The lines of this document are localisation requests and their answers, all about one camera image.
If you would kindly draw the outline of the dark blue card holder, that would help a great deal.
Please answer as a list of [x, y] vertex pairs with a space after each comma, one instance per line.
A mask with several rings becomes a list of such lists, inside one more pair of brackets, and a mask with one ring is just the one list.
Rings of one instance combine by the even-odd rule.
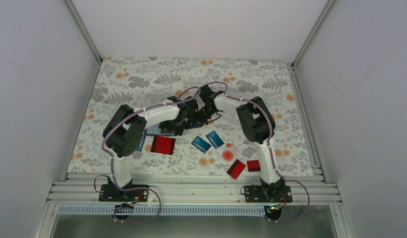
[[161, 129], [159, 124], [148, 127], [144, 134], [147, 136], [175, 136], [174, 133], [167, 129]]

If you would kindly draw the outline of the white card red circle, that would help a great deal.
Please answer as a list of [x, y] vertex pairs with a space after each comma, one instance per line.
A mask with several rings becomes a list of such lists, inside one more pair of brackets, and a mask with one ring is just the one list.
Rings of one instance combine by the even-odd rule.
[[227, 143], [222, 153], [222, 158], [225, 161], [232, 161], [234, 159], [235, 147], [231, 143]]

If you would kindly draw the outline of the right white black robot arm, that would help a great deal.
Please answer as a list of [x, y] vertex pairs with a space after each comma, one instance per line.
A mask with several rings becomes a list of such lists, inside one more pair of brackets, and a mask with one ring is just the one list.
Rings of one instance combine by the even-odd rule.
[[285, 182], [275, 166], [275, 156], [270, 142], [276, 124], [264, 101], [260, 97], [248, 100], [230, 96], [224, 91], [214, 92], [208, 85], [200, 87], [199, 97], [204, 107], [193, 114], [189, 128], [199, 128], [208, 124], [212, 115], [218, 112], [235, 113], [244, 136], [253, 143], [258, 156], [262, 197], [268, 202], [275, 201], [280, 197], [280, 188]]

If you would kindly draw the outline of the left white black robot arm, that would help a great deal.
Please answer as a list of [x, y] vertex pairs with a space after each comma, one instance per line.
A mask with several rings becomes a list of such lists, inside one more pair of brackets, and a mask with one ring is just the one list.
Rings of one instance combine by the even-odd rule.
[[132, 181], [128, 156], [139, 146], [144, 132], [154, 125], [170, 135], [180, 136], [193, 124], [198, 104], [195, 97], [176, 96], [143, 109], [122, 105], [103, 131], [101, 149], [111, 159], [111, 194], [119, 201], [130, 197]]

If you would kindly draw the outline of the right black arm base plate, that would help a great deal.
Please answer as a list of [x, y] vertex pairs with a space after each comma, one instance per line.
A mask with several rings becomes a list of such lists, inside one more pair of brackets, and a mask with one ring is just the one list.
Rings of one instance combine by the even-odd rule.
[[291, 203], [293, 202], [291, 188], [287, 185], [265, 191], [261, 185], [244, 185], [241, 189], [246, 203]]

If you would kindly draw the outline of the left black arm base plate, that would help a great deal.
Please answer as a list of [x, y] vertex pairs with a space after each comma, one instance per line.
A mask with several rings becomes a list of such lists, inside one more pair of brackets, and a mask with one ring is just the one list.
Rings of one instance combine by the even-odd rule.
[[148, 185], [130, 184], [124, 187], [124, 189], [132, 188], [134, 190], [121, 191], [113, 184], [103, 184], [98, 200], [100, 202], [147, 202], [149, 195]]

